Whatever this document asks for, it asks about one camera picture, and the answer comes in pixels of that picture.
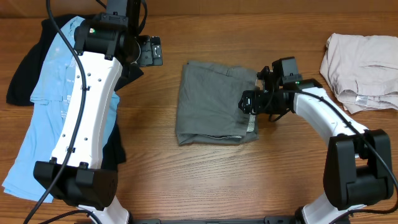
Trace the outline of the grey shorts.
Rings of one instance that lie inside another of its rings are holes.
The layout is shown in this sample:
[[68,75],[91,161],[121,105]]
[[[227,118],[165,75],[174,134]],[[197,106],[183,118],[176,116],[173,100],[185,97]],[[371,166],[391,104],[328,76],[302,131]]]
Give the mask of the grey shorts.
[[190,60],[183,66],[175,132],[179,145],[242,144],[259,139],[257,118],[238,103],[256,89],[256,71]]

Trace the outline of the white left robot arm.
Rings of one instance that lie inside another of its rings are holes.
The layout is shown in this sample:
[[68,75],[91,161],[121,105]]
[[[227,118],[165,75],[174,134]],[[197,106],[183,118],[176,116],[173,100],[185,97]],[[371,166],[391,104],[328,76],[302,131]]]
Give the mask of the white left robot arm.
[[34,178],[45,195],[64,201],[93,223],[132,223],[116,197],[118,174],[102,168],[102,139],[113,91],[125,68],[161,66],[157,36],[143,35],[145,0],[108,1],[105,11],[83,21],[67,47],[76,62],[67,117],[47,162]]

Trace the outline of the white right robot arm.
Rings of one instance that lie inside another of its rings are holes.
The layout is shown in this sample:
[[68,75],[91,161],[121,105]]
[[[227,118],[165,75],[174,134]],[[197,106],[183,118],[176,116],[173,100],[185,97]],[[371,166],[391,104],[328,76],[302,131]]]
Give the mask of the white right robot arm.
[[381,130],[370,130],[343,112],[315,79],[303,79],[296,59],[286,57],[258,74],[261,90],[244,91],[239,109],[268,114],[275,122],[288,112],[306,120],[328,146],[323,194],[291,216],[268,216],[264,223],[349,223],[356,213],[390,214],[372,205],[397,192],[392,172],[391,141]]

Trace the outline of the beige folded shorts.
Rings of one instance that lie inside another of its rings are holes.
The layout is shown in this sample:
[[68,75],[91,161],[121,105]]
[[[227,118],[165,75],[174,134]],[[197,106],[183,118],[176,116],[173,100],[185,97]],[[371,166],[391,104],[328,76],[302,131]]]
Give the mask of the beige folded shorts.
[[351,114],[397,109],[397,37],[334,33],[320,73]]

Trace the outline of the black garment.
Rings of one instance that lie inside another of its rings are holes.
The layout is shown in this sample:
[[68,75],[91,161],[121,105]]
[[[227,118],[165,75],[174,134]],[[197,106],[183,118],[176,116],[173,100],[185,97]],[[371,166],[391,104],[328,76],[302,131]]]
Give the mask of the black garment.
[[[74,45],[74,31],[84,19],[94,15],[69,14],[55,18],[55,22]],[[33,171],[36,161],[48,161],[65,123],[75,77],[75,59],[49,19],[42,21],[39,42],[35,44],[18,66],[6,101],[16,106],[34,106],[34,114],[24,142],[11,172]],[[115,91],[141,77],[144,72],[135,66],[123,68],[111,97],[103,134],[103,161],[101,168],[117,170],[126,162],[117,125],[120,101]]]

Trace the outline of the light blue shirt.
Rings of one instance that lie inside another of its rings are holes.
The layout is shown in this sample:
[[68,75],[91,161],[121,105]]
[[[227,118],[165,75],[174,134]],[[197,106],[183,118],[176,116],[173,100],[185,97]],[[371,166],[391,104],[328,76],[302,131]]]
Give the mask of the light blue shirt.
[[50,20],[41,23],[40,39],[19,64],[6,101],[33,106],[29,128],[2,183],[4,193],[37,201],[45,189],[34,179],[36,161],[47,161],[61,135],[75,79],[76,63]]

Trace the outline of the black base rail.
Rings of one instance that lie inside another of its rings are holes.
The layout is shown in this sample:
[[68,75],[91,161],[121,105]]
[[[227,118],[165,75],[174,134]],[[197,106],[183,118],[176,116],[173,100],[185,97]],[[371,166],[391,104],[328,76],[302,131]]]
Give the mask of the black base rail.
[[221,220],[159,220],[134,219],[133,224],[301,224],[294,216],[269,216],[251,219],[221,219]]

